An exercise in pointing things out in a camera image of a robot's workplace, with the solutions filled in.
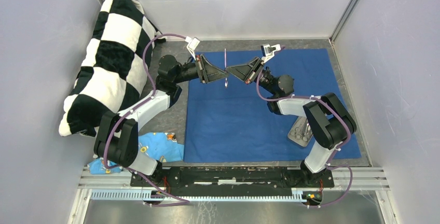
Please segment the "steel ring-handled hemostat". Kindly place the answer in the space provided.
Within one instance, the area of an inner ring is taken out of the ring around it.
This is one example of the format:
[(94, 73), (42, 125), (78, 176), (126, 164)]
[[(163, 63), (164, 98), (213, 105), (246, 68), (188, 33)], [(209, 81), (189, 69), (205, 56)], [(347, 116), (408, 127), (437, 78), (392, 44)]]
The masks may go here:
[[(224, 49), (224, 67), (225, 67), (225, 71), (226, 71), (226, 67), (227, 67), (227, 49)], [(225, 77), (225, 89), (228, 88), (228, 76)]]

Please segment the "blue surgical drape cloth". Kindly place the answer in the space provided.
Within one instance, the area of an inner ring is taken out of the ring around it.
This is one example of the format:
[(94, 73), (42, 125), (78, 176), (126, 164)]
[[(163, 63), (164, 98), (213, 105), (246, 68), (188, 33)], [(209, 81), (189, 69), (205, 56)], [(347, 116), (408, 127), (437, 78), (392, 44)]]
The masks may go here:
[[(340, 95), (326, 49), (289, 49), (268, 62), (274, 76), (290, 75), (300, 96)], [(268, 109), (270, 93), (235, 76), (209, 84), (189, 82), (184, 161), (186, 163), (301, 161), (312, 144), (288, 138), (296, 116)]]

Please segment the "metal instrument tray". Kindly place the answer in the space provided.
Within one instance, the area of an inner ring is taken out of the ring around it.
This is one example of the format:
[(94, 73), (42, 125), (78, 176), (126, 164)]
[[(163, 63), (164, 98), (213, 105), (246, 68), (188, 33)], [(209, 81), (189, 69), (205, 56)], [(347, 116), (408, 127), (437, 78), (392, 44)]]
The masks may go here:
[(290, 129), (287, 138), (301, 147), (306, 147), (312, 136), (313, 134), (307, 118), (298, 117)]

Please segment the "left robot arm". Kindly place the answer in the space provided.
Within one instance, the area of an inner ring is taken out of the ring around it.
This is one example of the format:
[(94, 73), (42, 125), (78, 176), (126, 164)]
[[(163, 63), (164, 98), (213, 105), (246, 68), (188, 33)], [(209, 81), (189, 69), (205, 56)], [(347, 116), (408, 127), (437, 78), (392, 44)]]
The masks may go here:
[(159, 59), (155, 88), (145, 98), (118, 113), (106, 112), (99, 125), (93, 152), (104, 162), (114, 162), (143, 174), (150, 186), (157, 186), (163, 180), (158, 159), (140, 151), (139, 130), (159, 113), (172, 107), (179, 99), (181, 82), (199, 80), (206, 84), (228, 77), (228, 73), (211, 64), (204, 55), (195, 56), (193, 61), (180, 63), (172, 55)]

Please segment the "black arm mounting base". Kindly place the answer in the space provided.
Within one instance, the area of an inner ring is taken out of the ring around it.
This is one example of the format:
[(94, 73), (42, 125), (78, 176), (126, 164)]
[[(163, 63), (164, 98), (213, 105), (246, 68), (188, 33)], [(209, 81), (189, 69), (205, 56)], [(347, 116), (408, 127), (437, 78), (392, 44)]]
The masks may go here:
[(164, 167), (148, 179), (178, 197), (286, 197), (292, 189), (332, 188), (330, 170), (311, 175), (298, 167)]

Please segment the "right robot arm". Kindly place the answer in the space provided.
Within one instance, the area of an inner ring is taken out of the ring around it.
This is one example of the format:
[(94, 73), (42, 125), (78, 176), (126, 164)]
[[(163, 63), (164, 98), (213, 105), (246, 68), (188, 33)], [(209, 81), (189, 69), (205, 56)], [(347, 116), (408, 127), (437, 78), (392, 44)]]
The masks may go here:
[(277, 115), (304, 117), (315, 139), (311, 151), (301, 163), (300, 181), (312, 187), (321, 179), (331, 160), (357, 130), (356, 122), (334, 93), (321, 96), (295, 96), (290, 75), (274, 76), (265, 59), (255, 58), (246, 64), (229, 66), (226, 71), (245, 84), (256, 83), (256, 89), (272, 93), (266, 98), (268, 108)]

